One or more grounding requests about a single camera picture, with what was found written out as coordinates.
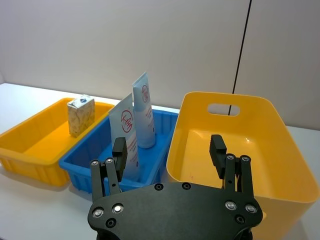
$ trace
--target small carton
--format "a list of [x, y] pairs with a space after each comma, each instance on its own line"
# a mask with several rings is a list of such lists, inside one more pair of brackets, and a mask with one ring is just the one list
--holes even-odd
[[78, 137], [95, 121], [95, 100], [82, 95], [67, 103], [69, 133], [73, 137]]

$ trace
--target red logo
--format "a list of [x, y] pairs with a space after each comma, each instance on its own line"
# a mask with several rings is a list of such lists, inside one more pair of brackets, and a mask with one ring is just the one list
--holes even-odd
[[132, 114], [128, 110], [124, 110], [121, 114], [121, 126], [125, 133], [130, 132], [132, 128]]
[[149, 98], [149, 91], [147, 85], [142, 86], [142, 100], [146, 103]]

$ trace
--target white table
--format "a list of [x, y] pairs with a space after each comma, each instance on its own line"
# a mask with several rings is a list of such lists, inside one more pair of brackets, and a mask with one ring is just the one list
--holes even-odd
[[[80, 94], [35, 87], [0, 84], [0, 134], [61, 98]], [[98, 102], [119, 100], [95, 97]], [[153, 106], [178, 113], [178, 109]], [[320, 182], [320, 131], [288, 127], [305, 160]], [[5, 240], [95, 240], [87, 222], [91, 195], [71, 184], [52, 187], [27, 177], [6, 172], [0, 166], [0, 238]], [[319, 240], [320, 202], [316, 202], [285, 238]]]

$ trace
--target plastic bin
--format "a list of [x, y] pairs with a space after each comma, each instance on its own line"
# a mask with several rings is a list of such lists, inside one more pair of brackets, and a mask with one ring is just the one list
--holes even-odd
[[62, 186], [67, 173], [58, 161], [94, 128], [113, 105], [95, 103], [94, 123], [78, 137], [69, 134], [67, 103], [63, 98], [0, 135], [0, 162], [7, 171]]
[[[160, 182], [166, 169], [166, 162], [178, 114], [152, 110], [155, 124], [155, 145], [150, 148], [138, 147], [140, 177], [138, 181], [122, 178], [119, 186], [128, 191]], [[84, 137], [71, 151], [63, 156], [59, 165], [67, 170], [72, 184], [79, 190], [92, 192], [90, 161], [104, 161], [112, 156], [112, 143], [109, 117]]]
[[[211, 104], [236, 105], [239, 114], [212, 114]], [[281, 239], [317, 200], [319, 188], [276, 109], [261, 97], [188, 93], [167, 160], [171, 181], [221, 188], [209, 154], [212, 134], [223, 137], [229, 153], [252, 159], [254, 195], [266, 213], [253, 228], [254, 238]]]

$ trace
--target yellow plastic bin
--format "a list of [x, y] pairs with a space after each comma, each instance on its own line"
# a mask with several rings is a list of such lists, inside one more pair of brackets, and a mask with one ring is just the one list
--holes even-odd
[[67, 103], [63, 98], [0, 135], [0, 162], [7, 171], [63, 186], [68, 174], [59, 159], [93, 129], [113, 105], [95, 103], [94, 123], [78, 137], [69, 134]]
[[[236, 105], [238, 115], [212, 114], [211, 104]], [[210, 136], [227, 151], [251, 157], [256, 200], [266, 213], [253, 229], [257, 240], [279, 240], [317, 200], [319, 188], [294, 140], [268, 100], [246, 95], [190, 92], [183, 100], [167, 159], [171, 181], [220, 188]]]

